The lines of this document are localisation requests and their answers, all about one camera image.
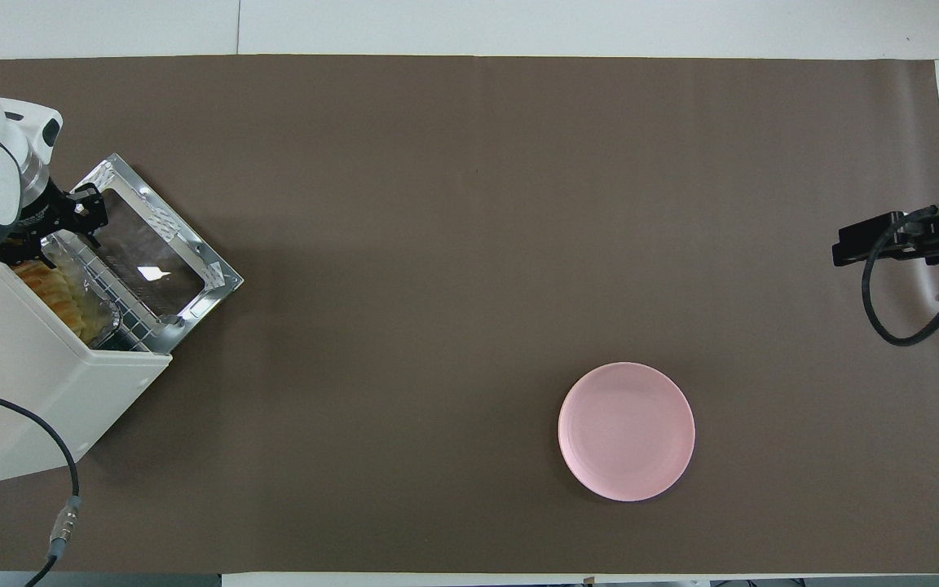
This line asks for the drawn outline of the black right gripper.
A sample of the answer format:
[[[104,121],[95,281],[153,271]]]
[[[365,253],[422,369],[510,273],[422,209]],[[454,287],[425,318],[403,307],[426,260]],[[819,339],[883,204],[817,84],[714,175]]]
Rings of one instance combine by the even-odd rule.
[[[893,238],[876,248],[875,239],[898,220],[902,224],[899,234],[903,241]],[[864,263],[872,254],[875,259],[899,258],[939,264],[939,205],[928,205],[905,215],[901,211],[889,211],[842,227],[832,246],[832,264],[846,267]]]

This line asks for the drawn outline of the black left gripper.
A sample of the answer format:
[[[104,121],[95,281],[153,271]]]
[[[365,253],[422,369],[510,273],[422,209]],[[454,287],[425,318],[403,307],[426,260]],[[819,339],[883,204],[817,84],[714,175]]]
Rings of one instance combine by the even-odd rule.
[[[66,192],[50,181],[41,196],[21,210],[18,223],[0,242],[0,263],[10,267],[42,263],[56,268],[42,252],[42,238],[63,230],[71,208],[73,215],[67,221],[67,230],[82,236],[91,248],[99,249],[96,233],[109,223],[100,190],[93,183],[82,183]]]

